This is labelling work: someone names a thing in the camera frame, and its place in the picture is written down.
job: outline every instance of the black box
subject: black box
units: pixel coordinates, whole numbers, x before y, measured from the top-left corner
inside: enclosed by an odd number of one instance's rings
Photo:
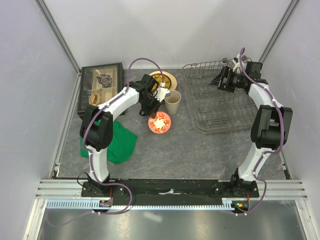
[[[125,87],[125,72],[121,62],[84,66],[81,69],[77,114],[82,119],[86,107],[105,103]]]

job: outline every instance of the dish rack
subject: dish rack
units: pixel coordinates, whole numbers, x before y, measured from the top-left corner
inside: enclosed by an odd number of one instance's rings
[[[226,92],[209,85],[224,66],[234,67],[232,59],[187,64],[182,68],[197,129],[218,133],[251,128],[257,115],[254,101],[243,89]]]

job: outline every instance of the white wall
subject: white wall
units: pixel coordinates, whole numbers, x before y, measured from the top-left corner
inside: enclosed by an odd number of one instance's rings
[[[262,75],[275,97],[293,109],[284,152],[301,179],[320,224],[320,2],[303,0],[268,56]]]
[[[0,239],[23,238],[76,73],[33,0],[0,7]]]
[[[290,0],[45,0],[81,66],[259,59]],[[135,68],[151,67],[145,61]]]

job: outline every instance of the cup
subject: cup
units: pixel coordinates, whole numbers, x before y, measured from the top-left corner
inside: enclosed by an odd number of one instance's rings
[[[171,95],[164,98],[166,111],[168,114],[176,114],[181,100],[181,94],[176,90],[171,90]]]

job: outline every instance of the cloth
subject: cloth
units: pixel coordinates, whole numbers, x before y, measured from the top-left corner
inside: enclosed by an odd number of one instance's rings
[[[113,138],[106,151],[106,159],[114,164],[127,161],[134,153],[138,136],[124,128],[118,121],[113,122]],[[80,154],[89,158],[88,151],[82,148],[83,138],[80,139]]]

